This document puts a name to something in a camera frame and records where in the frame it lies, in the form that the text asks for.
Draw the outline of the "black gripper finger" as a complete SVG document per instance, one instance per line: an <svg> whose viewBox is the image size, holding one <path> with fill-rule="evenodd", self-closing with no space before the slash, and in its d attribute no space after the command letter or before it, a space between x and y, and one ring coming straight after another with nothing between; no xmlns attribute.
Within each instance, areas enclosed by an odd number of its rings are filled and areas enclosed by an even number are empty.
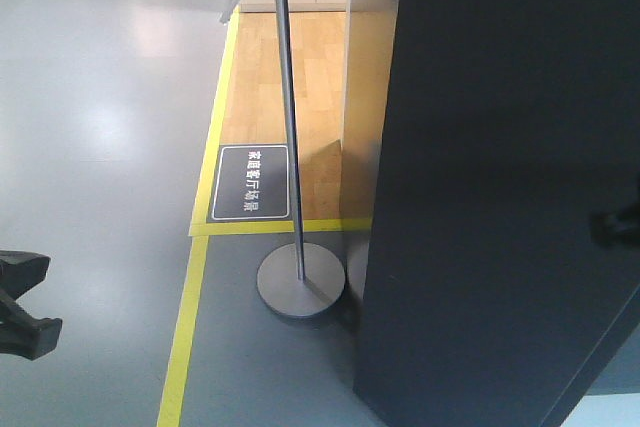
<svg viewBox="0 0 640 427"><path fill-rule="evenodd" d="M52 352L63 320L36 319L7 294L1 295L1 353L36 360Z"/></svg>
<svg viewBox="0 0 640 427"><path fill-rule="evenodd" d="M1 251L1 289L13 300L43 282L51 262L49 256L25 251Z"/></svg>

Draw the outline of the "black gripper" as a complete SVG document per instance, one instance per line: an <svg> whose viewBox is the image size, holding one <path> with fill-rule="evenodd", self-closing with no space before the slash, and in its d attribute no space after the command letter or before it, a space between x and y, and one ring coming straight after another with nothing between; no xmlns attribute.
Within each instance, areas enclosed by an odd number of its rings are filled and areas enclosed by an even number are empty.
<svg viewBox="0 0 640 427"><path fill-rule="evenodd" d="M603 248L639 247L639 203L618 211L594 212L589 215L591 240Z"/></svg>

